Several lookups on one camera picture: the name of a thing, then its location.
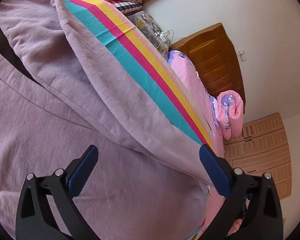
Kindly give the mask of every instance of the teal stripe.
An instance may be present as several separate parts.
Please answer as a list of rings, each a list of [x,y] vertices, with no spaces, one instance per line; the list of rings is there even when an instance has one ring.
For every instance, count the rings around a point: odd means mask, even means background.
[[[203,226],[200,227],[200,228],[198,228],[196,231],[194,231],[191,235],[189,235],[188,237],[186,237],[186,238],[183,239],[183,240],[188,240],[191,236],[194,236],[196,233],[198,233],[202,228],[203,228]]]
[[[139,62],[126,50],[126,48],[113,36],[109,30],[85,7],[65,0],[67,9],[76,16],[92,34],[116,57],[128,74],[153,99],[170,122],[201,144],[198,136],[183,118],[178,109],[162,91],[159,85],[144,70]]]

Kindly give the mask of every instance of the plaid pillowcase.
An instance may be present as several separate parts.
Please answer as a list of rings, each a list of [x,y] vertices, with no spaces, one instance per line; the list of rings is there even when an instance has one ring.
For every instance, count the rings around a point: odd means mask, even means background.
[[[134,3],[128,1],[106,0],[116,7],[124,15],[140,10],[143,7],[142,3]]]

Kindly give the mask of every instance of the blue gripper pad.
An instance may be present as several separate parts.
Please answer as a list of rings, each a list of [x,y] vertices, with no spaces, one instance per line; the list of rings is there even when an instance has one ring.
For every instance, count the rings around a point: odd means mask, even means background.
[[[219,195],[228,198],[231,194],[230,181],[225,171],[217,162],[218,157],[206,145],[201,146],[199,156]]]
[[[90,146],[80,159],[77,168],[68,179],[68,197],[74,198],[80,195],[84,185],[86,184],[93,168],[96,166],[99,159],[97,147]]]

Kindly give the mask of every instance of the pink blanket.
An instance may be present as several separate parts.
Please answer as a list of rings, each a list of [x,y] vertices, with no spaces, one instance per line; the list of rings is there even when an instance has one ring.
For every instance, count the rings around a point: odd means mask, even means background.
[[[240,95],[228,90],[220,93],[217,97],[218,116],[216,116],[223,137],[229,140],[231,135],[238,137],[243,126],[243,101]]]
[[[171,65],[171,68],[175,71],[185,87],[189,90],[195,100],[195,103],[202,111],[209,126],[211,127],[211,136],[213,141],[212,149],[214,153],[218,157],[224,157],[222,131],[218,123],[214,121],[214,112],[211,108],[210,95],[202,84],[200,78],[197,76],[193,64],[185,54],[177,50],[169,52],[168,63]],[[223,201],[223,196],[219,195],[216,189],[212,187],[211,194],[207,201],[205,221],[197,230],[199,236],[202,234],[202,230],[205,230],[205,228],[207,228],[213,221],[223,205]]]

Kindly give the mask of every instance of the wall outlet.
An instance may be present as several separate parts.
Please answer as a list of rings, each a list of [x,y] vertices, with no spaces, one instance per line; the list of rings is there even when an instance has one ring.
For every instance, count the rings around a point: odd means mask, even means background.
[[[247,56],[246,56],[244,49],[240,49],[239,54],[240,54],[241,61],[247,60]]]

